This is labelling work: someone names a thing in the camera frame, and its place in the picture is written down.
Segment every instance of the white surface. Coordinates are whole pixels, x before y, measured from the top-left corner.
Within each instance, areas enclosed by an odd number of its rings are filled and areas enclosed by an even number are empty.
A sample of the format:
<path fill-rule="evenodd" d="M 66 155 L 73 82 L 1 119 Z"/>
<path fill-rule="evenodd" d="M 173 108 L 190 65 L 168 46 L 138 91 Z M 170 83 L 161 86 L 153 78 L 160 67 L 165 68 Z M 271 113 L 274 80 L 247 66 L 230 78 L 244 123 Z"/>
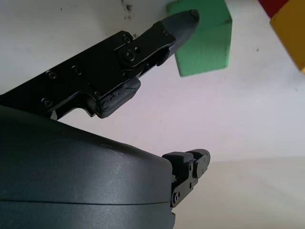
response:
<path fill-rule="evenodd" d="M 128 2 L 131 13 L 120 0 L 0 1 L 0 94 L 119 30 L 141 34 L 169 0 Z M 61 121 L 157 155 L 209 150 L 206 176 L 175 209 L 176 228 L 304 228 L 305 77 L 256 0 L 227 3 L 227 69 L 180 78 L 172 57 L 109 118 L 77 110 Z"/>

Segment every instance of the green foam cube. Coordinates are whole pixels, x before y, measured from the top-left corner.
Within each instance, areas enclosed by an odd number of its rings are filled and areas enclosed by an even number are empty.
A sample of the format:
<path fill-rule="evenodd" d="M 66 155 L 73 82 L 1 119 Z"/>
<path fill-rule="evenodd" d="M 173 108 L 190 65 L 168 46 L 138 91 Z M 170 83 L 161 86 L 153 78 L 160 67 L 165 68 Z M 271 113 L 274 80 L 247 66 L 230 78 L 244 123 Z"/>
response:
<path fill-rule="evenodd" d="M 224 0 L 180 0 L 167 5 L 169 15 L 197 9 L 196 32 L 175 54 L 180 76 L 226 68 L 229 62 L 232 18 Z"/>

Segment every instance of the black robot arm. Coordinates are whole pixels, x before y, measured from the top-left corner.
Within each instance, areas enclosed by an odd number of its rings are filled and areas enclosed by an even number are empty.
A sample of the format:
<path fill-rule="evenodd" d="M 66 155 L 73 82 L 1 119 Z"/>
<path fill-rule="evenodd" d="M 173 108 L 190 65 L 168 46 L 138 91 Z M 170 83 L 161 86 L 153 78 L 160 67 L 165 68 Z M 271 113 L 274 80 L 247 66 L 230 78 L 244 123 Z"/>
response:
<path fill-rule="evenodd" d="M 105 118 L 193 34 L 196 10 L 119 32 L 0 96 L 1 229 L 172 229 L 210 154 L 158 157 L 56 120 Z"/>

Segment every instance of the red block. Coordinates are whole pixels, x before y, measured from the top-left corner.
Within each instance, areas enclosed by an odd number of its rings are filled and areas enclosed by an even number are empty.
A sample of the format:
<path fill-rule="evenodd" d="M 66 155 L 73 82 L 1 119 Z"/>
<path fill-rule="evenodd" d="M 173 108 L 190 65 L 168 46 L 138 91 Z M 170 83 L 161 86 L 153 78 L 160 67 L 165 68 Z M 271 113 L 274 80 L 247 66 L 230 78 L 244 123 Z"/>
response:
<path fill-rule="evenodd" d="M 259 0 L 264 10 L 272 18 L 289 0 Z"/>

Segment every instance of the black metal bracket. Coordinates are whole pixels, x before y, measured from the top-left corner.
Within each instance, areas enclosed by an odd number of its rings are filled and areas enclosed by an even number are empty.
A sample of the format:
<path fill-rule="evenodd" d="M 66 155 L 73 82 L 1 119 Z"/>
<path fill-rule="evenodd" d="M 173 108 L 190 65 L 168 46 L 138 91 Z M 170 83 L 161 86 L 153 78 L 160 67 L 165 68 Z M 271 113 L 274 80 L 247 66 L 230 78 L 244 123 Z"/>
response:
<path fill-rule="evenodd" d="M 211 156 L 207 150 L 196 149 L 186 153 L 165 154 L 173 167 L 171 207 L 176 207 L 198 183 L 198 179 L 207 171 Z"/>
<path fill-rule="evenodd" d="M 136 94 L 139 78 L 175 43 L 164 31 L 160 22 L 136 40 L 121 31 L 1 95 L 0 105 L 55 120 L 75 108 L 106 118 Z"/>

